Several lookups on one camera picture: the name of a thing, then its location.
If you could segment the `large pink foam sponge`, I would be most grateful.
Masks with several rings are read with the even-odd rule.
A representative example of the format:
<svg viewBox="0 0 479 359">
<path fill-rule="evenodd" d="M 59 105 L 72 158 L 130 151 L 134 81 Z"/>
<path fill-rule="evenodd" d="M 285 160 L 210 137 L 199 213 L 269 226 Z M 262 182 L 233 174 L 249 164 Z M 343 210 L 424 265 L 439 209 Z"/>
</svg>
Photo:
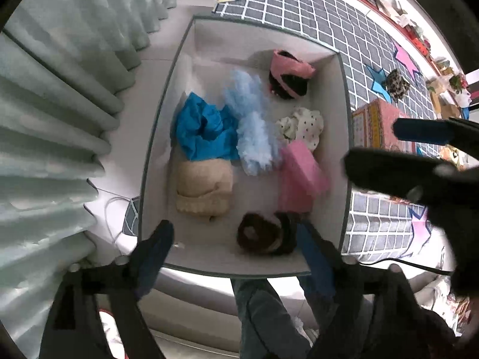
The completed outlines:
<svg viewBox="0 0 479 359">
<path fill-rule="evenodd" d="M 303 141 L 292 141 L 283 148 L 282 154 L 278 210 L 311 212 L 315 199 L 329 190 L 330 181 Z"/>
</svg>

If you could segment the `light blue fluffy cloth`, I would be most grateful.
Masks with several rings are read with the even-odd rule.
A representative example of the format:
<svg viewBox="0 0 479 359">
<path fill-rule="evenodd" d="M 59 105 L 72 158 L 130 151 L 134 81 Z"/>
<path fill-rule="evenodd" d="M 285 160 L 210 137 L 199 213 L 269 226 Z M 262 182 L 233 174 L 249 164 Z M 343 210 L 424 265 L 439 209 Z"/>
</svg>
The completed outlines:
<svg viewBox="0 0 479 359">
<path fill-rule="evenodd" d="M 237 149 L 244 172 L 257 176 L 273 170 L 280 163 L 280 144 L 260 77 L 234 70 L 223 95 L 239 122 Z"/>
</svg>

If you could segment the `leopard print fabric piece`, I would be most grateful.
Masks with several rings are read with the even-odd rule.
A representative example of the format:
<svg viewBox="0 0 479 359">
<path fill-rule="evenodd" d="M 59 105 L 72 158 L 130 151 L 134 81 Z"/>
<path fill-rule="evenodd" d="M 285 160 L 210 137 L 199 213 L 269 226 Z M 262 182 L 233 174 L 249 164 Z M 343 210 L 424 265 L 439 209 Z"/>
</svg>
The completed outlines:
<svg viewBox="0 0 479 359">
<path fill-rule="evenodd" d="M 386 77 L 384 87 L 392 100 L 398 102 L 408 93 L 410 83 L 405 80 L 398 69 L 394 69 Z"/>
</svg>

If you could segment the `pink tissue box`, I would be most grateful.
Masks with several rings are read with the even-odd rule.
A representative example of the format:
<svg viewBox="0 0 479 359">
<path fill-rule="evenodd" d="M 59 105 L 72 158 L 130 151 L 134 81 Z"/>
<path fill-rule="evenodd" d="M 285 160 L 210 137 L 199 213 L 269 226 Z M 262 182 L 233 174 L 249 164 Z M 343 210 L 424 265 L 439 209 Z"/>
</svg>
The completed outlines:
<svg viewBox="0 0 479 359">
<path fill-rule="evenodd" d="M 414 142 L 398 140 L 393 124 L 406 116 L 395 106 L 379 98 L 352 113 L 355 147 L 369 147 L 397 152 L 416 152 Z"/>
</svg>

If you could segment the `dark brown fuzzy item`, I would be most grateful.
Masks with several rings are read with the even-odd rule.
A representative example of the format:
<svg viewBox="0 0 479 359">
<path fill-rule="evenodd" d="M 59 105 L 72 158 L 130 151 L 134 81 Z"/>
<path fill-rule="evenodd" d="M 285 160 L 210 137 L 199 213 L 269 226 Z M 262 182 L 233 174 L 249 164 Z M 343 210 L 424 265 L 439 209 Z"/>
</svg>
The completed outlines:
<svg viewBox="0 0 479 359">
<path fill-rule="evenodd" d="M 275 212 L 274 216 L 277 224 L 258 213 L 245 214 L 236 234 L 239 247 L 255 255 L 291 254 L 297 246 L 299 216 L 292 212 Z"/>
</svg>

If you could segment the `white polka dot cloth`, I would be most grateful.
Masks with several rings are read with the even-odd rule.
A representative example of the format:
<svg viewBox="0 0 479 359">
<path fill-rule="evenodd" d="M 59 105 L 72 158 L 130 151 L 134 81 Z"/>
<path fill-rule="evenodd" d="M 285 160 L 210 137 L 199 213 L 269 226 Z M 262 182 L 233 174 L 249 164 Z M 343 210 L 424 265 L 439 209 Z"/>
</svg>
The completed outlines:
<svg viewBox="0 0 479 359">
<path fill-rule="evenodd" d="M 310 152 L 314 152 L 324 130 L 324 120 L 318 110 L 298 107 L 290 116 L 277 120 L 276 126 L 284 141 L 299 140 Z"/>
</svg>

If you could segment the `white storage bin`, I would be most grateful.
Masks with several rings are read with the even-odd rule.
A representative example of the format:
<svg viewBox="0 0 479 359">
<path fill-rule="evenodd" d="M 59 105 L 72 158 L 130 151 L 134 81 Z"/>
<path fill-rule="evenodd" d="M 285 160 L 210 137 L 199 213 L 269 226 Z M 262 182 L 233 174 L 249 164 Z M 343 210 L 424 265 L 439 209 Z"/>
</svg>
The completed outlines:
<svg viewBox="0 0 479 359">
<path fill-rule="evenodd" d="M 194 16 L 166 79 L 140 194 L 139 237 L 174 227 L 170 269 L 206 276 L 308 273 L 278 219 L 304 212 L 340 247 L 352 146 L 340 53 L 285 29 Z"/>
</svg>

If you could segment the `pink black knitted item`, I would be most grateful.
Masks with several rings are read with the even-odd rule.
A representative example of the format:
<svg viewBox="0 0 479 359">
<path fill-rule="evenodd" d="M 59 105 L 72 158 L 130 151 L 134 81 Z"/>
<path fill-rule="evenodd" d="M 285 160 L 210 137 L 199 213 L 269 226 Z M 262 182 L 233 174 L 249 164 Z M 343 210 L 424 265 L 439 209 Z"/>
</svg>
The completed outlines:
<svg viewBox="0 0 479 359">
<path fill-rule="evenodd" d="M 269 68 L 270 91 L 283 100 L 305 96 L 316 69 L 286 50 L 276 49 Z"/>
</svg>

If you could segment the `beige knitted hat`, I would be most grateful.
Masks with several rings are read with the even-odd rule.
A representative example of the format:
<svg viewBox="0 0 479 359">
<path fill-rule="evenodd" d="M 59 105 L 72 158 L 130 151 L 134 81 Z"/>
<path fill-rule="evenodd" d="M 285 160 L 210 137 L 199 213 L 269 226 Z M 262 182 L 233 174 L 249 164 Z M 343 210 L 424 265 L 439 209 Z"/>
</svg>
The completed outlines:
<svg viewBox="0 0 479 359">
<path fill-rule="evenodd" d="M 183 161 L 177 172 L 176 208 L 195 216 L 223 216 L 230 210 L 233 184 L 229 160 Z"/>
</svg>

